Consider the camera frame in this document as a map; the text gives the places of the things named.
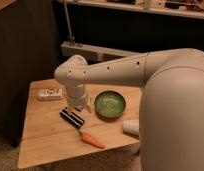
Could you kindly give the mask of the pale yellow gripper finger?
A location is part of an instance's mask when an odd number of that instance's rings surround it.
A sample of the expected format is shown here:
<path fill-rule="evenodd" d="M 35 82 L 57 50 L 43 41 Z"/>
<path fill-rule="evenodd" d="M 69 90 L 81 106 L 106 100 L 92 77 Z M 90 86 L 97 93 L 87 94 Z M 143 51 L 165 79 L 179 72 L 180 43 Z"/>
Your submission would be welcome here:
<path fill-rule="evenodd" d="M 90 106 L 89 104 L 86 105 L 86 108 L 87 108 L 87 111 L 88 111 L 89 113 L 92 113 L 91 106 Z"/>

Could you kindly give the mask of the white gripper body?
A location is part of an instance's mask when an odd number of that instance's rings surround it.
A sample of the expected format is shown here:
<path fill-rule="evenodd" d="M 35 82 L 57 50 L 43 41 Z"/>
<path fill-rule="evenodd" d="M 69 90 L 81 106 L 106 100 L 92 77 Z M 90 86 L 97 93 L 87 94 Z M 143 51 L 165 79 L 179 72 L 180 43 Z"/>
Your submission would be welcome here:
<path fill-rule="evenodd" d="M 66 99 L 71 108 L 81 111 L 88 102 L 88 93 L 84 87 L 69 87 L 66 89 Z"/>

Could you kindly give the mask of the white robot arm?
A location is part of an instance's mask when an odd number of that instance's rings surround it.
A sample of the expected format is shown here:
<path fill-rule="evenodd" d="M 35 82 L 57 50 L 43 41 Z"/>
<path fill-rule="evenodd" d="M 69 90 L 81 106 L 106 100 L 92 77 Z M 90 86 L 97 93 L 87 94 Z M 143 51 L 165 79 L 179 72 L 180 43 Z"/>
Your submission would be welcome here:
<path fill-rule="evenodd" d="M 140 87 L 142 171 L 204 171 L 204 52 L 172 49 L 89 65 L 74 55 L 54 72 L 72 106 L 87 84 Z"/>

